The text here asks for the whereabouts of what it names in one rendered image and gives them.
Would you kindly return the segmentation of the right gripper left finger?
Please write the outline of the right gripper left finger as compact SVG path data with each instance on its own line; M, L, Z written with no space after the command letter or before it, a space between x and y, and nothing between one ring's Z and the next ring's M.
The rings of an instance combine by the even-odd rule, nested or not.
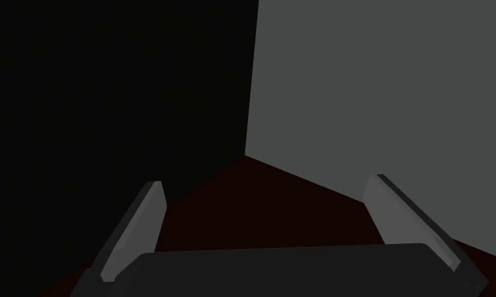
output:
M91 270L113 282L138 256L153 253L167 210L161 181L147 182L98 253Z

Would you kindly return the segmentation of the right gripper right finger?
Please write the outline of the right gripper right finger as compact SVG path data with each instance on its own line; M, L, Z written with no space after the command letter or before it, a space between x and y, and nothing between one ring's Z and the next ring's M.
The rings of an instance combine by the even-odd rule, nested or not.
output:
M452 271L467 264L459 245L384 174L368 177L362 199L384 243L422 243Z

